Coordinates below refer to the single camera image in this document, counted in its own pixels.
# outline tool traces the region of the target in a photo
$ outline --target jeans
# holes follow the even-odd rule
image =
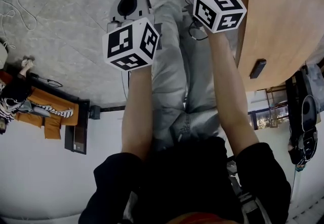
[[[162,50],[156,51],[152,65],[152,149],[210,137],[226,139],[216,107],[208,39],[190,37],[192,19],[182,14],[179,0],[159,0],[154,14],[155,23],[162,23]],[[198,29],[190,33],[196,38],[206,36]]]

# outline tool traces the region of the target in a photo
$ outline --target forearm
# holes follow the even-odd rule
[[[224,33],[209,33],[212,51],[216,103],[221,125],[234,155],[258,142],[248,119],[243,81]]]
[[[134,70],[123,117],[122,152],[145,159],[152,141],[151,67]]]

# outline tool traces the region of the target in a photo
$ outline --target black sleeve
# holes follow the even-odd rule
[[[94,170],[97,191],[88,202],[78,223],[120,222],[131,191],[138,187],[141,167],[141,159],[130,153],[108,157]]]
[[[257,143],[244,149],[237,156],[236,165],[243,189],[261,201],[272,223],[284,224],[291,187],[269,145]]]

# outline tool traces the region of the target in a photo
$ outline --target tiled floor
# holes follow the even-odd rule
[[[18,7],[17,0],[5,0]],[[19,0],[38,21],[27,31],[19,15],[4,18],[10,49],[8,62],[34,56],[33,72],[61,82],[64,91],[100,106],[125,103],[121,72],[102,59],[101,37],[114,0]],[[0,13],[11,8],[0,2]],[[30,28],[31,17],[19,8]],[[237,32],[228,33],[236,48]]]

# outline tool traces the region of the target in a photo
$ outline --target white cube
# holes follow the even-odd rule
[[[144,17],[102,37],[104,61],[130,71],[152,65],[159,34]]]
[[[194,17],[213,33],[237,29],[246,12],[241,0],[194,0]]]

